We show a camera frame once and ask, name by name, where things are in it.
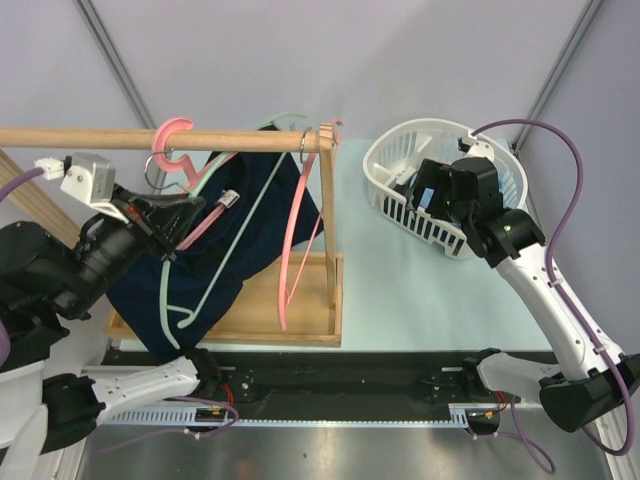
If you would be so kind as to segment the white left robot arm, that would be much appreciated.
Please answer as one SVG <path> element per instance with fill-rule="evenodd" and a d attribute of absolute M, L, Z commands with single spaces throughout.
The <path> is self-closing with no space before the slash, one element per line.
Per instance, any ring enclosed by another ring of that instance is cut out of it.
<path fill-rule="evenodd" d="M 28 479 L 38 457 L 89 436 L 111 417 L 157 400 L 207 400 L 221 387 L 215 363 L 193 349 L 145 372 L 110 381 L 45 377 L 51 347 L 87 320 L 106 290 L 143 255 L 170 258 L 204 207 L 200 198 L 115 194 L 69 248 L 40 224 L 1 230 L 1 462 L 4 479 Z"/>

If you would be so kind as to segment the pale green hanger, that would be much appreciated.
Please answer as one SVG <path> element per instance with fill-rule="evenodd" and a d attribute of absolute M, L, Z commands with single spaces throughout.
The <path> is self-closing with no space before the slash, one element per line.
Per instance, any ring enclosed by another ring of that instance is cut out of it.
<path fill-rule="evenodd" d="M 187 154 L 169 157 L 169 137 L 192 129 L 175 117 L 155 132 L 154 162 L 165 172 L 183 171 L 180 190 L 204 201 L 172 262 L 147 259 L 143 269 L 159 276 L 160 347 L 184 350 L 231 308 L 245 280 L 276 260 L 300 178 L 289 152 L 216 152 L 196 168 Z"/>

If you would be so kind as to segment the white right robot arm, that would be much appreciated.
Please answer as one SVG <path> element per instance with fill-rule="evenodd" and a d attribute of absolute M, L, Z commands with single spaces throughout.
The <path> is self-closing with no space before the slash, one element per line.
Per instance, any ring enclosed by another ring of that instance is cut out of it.
<path fill-rule="evenodd" d="M 618 407 L 631 414 L 638 355 L 625 354 L 562 285 L 538 225 L 527 212 L 504 205 L 494 163 L 483 157 L 452 164 L 425 159 L 406 191 L 410 208 L 419 206 L 425 190 L 432 192 L 427 213 L 461 227 L 473 253 L 519 295 L 557 360 L 537 363 L 486 349 L 466 360 L 463 393 L 473 401 L 495 391 L 536 401 L 566 432 Z"/>

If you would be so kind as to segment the pink plastic hanger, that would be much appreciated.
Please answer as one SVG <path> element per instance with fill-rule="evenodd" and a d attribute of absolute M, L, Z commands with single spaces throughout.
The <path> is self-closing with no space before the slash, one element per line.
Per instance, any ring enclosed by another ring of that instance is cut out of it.
<path fill-rule="evenodd" d="M 188 154 L 182 154 L 173 158 L 173 149 L 168 147 L 170 137 L 179 132 L 190 131 L 193 122 L 184 117 L 175 117 L 165 121 L 155 132 L 151 144 L 150 160 L 165 173 L 182 172 L 186 183 L 177 184 L 182 193 L 191 196 L 199 195 L 206 186 L 210 177 L 222 166 L 237 156 L 237 152 L 223 152 L 214 159 L 197 170 Z M 215 202 L 213 210 L 200 221 L 191 232 L 184 238 L 178 249 L 187 250 L 194 244 L 220 217 L 231 209 L 239 200 L 240 195 L 233 189 L 223 189 Z"/>

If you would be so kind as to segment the dark grey shorts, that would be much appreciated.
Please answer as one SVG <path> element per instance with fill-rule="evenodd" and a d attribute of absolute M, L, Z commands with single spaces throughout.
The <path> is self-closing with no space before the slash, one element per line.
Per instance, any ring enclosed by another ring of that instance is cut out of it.
<path fill-rule="evenodd" d="M 401 194 L 408 202 L 420 202 L 424 190 L 416 186 L 417 171 L 404 172 L 397 180 L 394 191 Z"/>

